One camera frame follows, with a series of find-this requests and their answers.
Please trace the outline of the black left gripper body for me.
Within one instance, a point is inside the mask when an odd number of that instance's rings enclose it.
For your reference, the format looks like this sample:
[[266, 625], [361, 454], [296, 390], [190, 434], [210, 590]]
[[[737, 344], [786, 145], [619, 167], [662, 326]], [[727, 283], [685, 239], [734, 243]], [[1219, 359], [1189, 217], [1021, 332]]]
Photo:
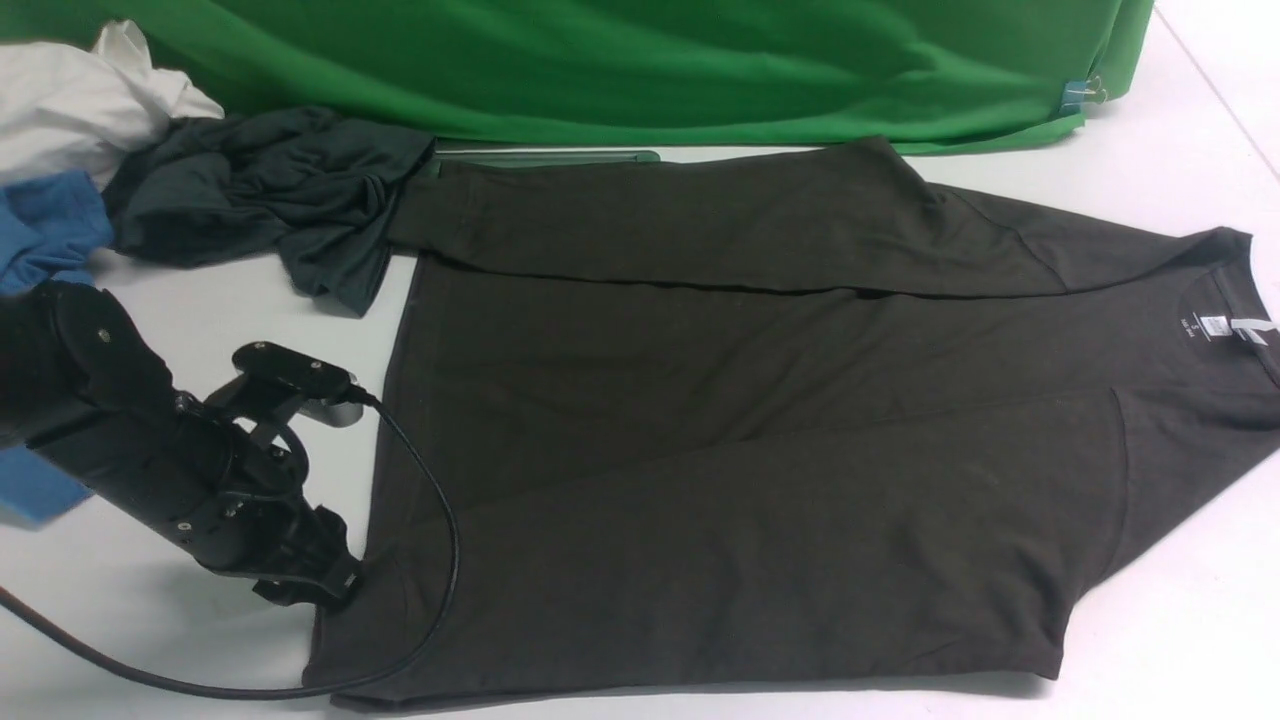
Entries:
[[250, 579], [270, 603], [344, 607], [360, 564], [340, 518], [305, 498], [308, 455], [291, 419], [326, 418], [302, 395], [164, 395], [150, 405], [150, 527], [202, 568]]

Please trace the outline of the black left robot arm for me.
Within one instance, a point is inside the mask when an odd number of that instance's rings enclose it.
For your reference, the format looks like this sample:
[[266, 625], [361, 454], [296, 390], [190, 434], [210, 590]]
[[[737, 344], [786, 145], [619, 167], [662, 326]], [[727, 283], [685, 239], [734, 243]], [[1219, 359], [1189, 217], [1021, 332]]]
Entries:
[[3, 446], [23, 445], [202, 568], [271, 603], [346, 606], [346, 523], [305, 498], [291, 419], [353, 425], [344, 369], [269, 341], [238, 348], [207, 398], [179, 391], [108, 291], [45, 281], [1, 302]]

